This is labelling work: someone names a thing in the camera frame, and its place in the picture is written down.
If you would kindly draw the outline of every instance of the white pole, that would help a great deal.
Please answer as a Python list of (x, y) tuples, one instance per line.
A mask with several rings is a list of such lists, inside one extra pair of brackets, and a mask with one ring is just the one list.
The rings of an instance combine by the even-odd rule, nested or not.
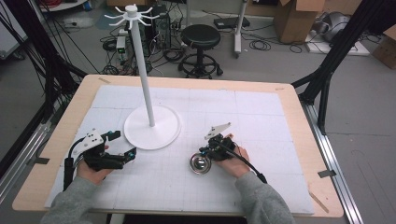
[(149, 95), (148, 74), (146, 71), (145, 57), (143, 55), (139, 23), (137, 21), (133, 21), (132, 24), (132, 40), (134, 41), (134, 53), (136, 54), (137, 68), (139, 69), (140, 81), (142, 82), (143, 94), (145, 96), (146, 108), (148, 111), (149, 126), (154, 127), (155, 121), (152, 112), (151, 97)]

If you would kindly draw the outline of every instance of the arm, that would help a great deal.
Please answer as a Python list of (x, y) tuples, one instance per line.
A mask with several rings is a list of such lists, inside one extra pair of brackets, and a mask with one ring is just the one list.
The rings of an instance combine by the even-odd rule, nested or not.
[[(238, 148), (241, 156), (248, 160), (244, 148)], [(283, 198), (270, 185), (264, 184), (250, 172), (249, 167), (237, 158), (218, 161), (230, 175), (237, 178), (236, 188), (242, 196), (242, 208), (247, 216), (247, 223), (295, 223)]]
[(85, 161), (81, 161), (78, 164), (76, 178), (66, 191), (55, 197), (51, 209), (43, 216), (40, 223), (91, 223), (87, 214), (92, 208), (92, 195), (111, 171), (95, 172)]

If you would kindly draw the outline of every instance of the gray floor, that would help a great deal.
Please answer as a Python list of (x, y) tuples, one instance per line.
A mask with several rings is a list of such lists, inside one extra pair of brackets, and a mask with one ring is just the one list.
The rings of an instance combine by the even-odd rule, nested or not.
[[(98, 8), (89, 13), (95, 25), (88, 29), (74, 30), (73, 40), (99, 71), (106, 65), (106, 52), (101, 37), (108, 36), (111, 28), (102, 18), (105, 11)], [(213, 15), (193, 18), (193, 23), (213, 24)], [(267, 19), (250, 18), (248, 29), (270, 24)], [(273, 27), (251, 32), (274, 37)], [(82, 70), (95, 74), (83, 55), (67, 40), (64, 43), (72, 62)], [(325, 55), (302, 52), (294, 53), (289, 46), (271, 44), (271, 50), (261, 51), (242, 41), (242, 54), (233, 56), (233, 33), (222, 33), (220, 44), (207, 53), (218, 60), (224, 75), (214, 79), (259, 82), (291, 83), (314, 72)], [(373, 51), (376, 44), (363, 41)], [(153, 65), (164, 63), (161, 59)], [(172, 63), (159, 66), (149, 73), (153, 77), (184, 77)], [(352, 192), (365, 223), (396, 223), (396, 72), (388, 69), (373, 56), (347, 56), (332, 79), (327, 110), (326, 130), (332, 148), (340, 162), (346, 182)], [(43, 91), (31, 63), (7, 60), (0, 62), (0, 134), (2, 149), (0, 158), (12, 146), (28, 121), (41, 106)], [(26, 213), (12, 210), (12, 201), (24, 178), (29, 174), (27, 166), (23, 175), (13, 186), (0, 205), (0, 220), (12, 223), (37, 223), (42, 213)], [(94, 215), (95, 223), (105, 223), (104, 215)], [(344, 217), (332, 219), (296, 218), (298, 223), (347, 223)]]

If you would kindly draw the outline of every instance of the gray sweatshirt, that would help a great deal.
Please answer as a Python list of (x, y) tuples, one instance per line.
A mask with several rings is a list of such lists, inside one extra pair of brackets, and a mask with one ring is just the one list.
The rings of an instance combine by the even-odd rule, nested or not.
[[(248, 224), (295, 223), (282, 197), (253, 173), (244, 174), (236, 180), (235, 185), (241, 193)], [(55, 197), (41, 223), (91, 224), (87, 214), (92, 208), (92, 195), (97, 188), (90, 181), (77, 176), (66, 191)]]

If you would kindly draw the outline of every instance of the stool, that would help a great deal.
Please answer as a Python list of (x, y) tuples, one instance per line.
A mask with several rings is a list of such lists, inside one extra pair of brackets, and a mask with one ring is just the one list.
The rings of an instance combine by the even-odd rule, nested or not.
[[(181, 32), (181, 40), (187, 46), (197, 49), (197, 53), (186, 56), (178, 64), (178, 71), (184, 71), (187, 74), (186, 77), (209, 77), (209, 79), (212, 79), (210, 75), (215, 70), (218, 76), (223, 74), (216, 60), (204, 54), (204, 50), (213, 49), (220, 42), (220, 33), (218, 30), (203, 24), (191, 25)], [(188, 61), (192, 57), (196, 57), (196, 62)]]

